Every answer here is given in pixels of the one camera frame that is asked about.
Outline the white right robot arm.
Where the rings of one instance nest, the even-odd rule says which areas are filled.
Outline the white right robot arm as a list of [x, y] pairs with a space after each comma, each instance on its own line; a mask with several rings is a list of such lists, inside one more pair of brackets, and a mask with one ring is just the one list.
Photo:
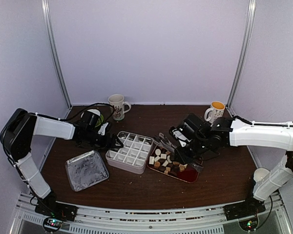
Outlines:
[[191, 113], [179, 126], [171, 127], [169, 133], [180, 143], [174, 153], [183, 164], [225, 147], [247, 146], [256, 156], [277, 154], [269, 168], [261, 164], [254, 171], [250, 196], [241, 203], [244, 215], [251, 215], [260, 203], [293, 178], [293, 121], [257, 122], [234, 116], [208, 123]]

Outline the red chocolate tray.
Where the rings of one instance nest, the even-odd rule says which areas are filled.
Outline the red chocolate tray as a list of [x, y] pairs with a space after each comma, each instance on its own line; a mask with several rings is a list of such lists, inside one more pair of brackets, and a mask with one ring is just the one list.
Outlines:
[[196, 182], [200, 174], [189, 164], [180, 164], [172, 160], [172, 153], [157, 145], [151, 151], [146, 165], [155, 172], [186, 183]]

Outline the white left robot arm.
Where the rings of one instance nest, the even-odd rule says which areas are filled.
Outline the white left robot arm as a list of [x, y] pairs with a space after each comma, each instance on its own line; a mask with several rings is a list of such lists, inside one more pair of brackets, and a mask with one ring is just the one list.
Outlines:
[[56, 118], [18, 108], [0, 133], [0, 143], [8, 160], [21, 179], [38, 199], [49, 216], [57, 216], [61, 209], [56, 194], [46, 182], [33, 154], [41, 139], [72, 140], [99, 149], [118, 149], [123, 143], [110, 134], [111, 122], [101, 118], [100, 110], [85, 108], [68, 118]]

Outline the metal serving tongs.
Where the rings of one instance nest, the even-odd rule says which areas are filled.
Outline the metal serving tongs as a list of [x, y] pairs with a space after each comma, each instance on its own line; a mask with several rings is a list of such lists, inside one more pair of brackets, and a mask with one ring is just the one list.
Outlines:
[[[185, 148], [182, 146], [175, 146], [163, 133], [159, 133], [158, 136], [153, 137], [153, 142], [159, 146], [169, 151], [174, 158], [174, 150], [176, 148]], [[200, 159], [193, 159], [191, 163], [188, 163], [192, 168], [194, 168], [197, 172], [201, 172], [203, 169], [203, 161]]]

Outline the bunny print tin lid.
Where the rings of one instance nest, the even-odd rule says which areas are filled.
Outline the bunny print tin lid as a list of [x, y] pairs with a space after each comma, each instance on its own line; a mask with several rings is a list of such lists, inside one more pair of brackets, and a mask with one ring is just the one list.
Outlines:
[[100, 155], [92, 150], [65, 162], [70, 187], [79, 192], [109, 178], [109, 172]]

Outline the white divided tin box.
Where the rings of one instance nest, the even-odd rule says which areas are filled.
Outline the white divided tin box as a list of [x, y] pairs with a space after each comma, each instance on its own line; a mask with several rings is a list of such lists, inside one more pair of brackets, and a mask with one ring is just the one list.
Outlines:
[[125, 131], [120, 131], [117, 137], [124, 146], [107, 151], [105, 157], [108, 165], [139, 175], [144, 173], [153, 139]]

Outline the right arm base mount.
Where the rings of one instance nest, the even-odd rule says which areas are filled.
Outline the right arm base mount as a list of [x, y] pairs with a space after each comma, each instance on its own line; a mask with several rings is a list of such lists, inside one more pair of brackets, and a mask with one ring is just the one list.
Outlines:
[[238, 220], [239, 227], [246, 232], [253, 232], [259, 227], [258, 215], [266, 210], [263, 204], [240, 202], [223, 207], [227, 221]]

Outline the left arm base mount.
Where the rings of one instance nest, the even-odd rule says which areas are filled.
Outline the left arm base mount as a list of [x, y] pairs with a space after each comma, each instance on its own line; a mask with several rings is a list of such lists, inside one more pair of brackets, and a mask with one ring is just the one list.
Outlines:
[[73, 222], [77, 215], [77, 211], [77, 206], [62, 203], [56, 203], [56, 207], [54, 209], [47, 208], [40, 203], [35, 207], [36, 213], [46, 216], [43, 219], [42, 227], [48, 233], [59, 231], [63, 224], [67, 221]]

